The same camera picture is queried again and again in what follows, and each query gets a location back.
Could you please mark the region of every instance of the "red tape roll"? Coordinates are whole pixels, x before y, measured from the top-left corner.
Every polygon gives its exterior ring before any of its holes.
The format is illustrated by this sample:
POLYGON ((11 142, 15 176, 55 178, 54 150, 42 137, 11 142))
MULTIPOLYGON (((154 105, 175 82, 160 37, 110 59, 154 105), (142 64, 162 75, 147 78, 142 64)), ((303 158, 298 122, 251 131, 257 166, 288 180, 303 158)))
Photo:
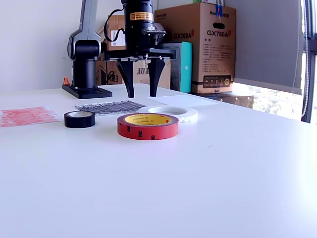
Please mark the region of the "red tape roll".
POLYGON ((118 134, 136 140, 163 140, 178 134, 178 119, 154 113, 124 115, 118 118, 118 134))

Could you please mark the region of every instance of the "red pattern sheet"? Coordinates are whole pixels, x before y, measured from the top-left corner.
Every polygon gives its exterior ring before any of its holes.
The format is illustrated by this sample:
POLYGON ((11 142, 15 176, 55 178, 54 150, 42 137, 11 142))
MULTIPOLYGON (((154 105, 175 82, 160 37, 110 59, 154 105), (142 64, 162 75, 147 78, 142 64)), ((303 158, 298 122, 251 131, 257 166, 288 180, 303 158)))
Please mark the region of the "red pattern sheet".
POLYGON ((0 111, 0 127, 32 125, 61 121, 48 107, 0 111))

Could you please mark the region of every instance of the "gray window blind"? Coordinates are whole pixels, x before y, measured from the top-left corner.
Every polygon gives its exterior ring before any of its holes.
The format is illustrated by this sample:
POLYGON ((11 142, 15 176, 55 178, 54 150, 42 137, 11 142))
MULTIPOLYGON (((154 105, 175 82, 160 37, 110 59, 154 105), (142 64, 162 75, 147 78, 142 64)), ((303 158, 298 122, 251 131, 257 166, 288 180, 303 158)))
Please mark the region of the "gray window blind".
POLYGON ((301 94, 299 0, 225 0, 225 5, 237 10, 235 82, 301 94))

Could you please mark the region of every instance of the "tape roll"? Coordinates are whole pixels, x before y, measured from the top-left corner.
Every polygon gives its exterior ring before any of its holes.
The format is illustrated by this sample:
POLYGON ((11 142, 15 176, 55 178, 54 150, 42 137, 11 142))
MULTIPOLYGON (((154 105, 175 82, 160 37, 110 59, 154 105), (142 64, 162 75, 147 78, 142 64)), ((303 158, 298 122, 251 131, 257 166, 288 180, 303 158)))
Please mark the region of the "tape roll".
POLYGON ((171 106, 150 106, 138 110, 140 113, 159 113, 173 115, 178 118, 179 123, 197 121, 198 111, 193 108, 171 107, 171 106))
POLYGON ((69 112, 64 115, 64 121, 68 128, 88 128, 96 124, 96 116, 86 111, 69 112))
POLYGON ((118 118, 118 134, 136 140, 163 140, 178 134, 178 119, 152 113, 134 113, 118 118))

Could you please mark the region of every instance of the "white foam tape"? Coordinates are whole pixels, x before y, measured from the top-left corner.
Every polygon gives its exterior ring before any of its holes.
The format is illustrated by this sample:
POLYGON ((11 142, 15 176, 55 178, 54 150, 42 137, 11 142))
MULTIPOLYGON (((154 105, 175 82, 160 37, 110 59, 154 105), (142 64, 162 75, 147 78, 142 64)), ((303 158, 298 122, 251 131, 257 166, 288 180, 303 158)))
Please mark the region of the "white foam tape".
POLYGON ((198 111, 193 108, 172 107, 172 106, 150 106, 138 110, 140 113, 160 113, 178 118, 179 123, 197 121, 198 111))

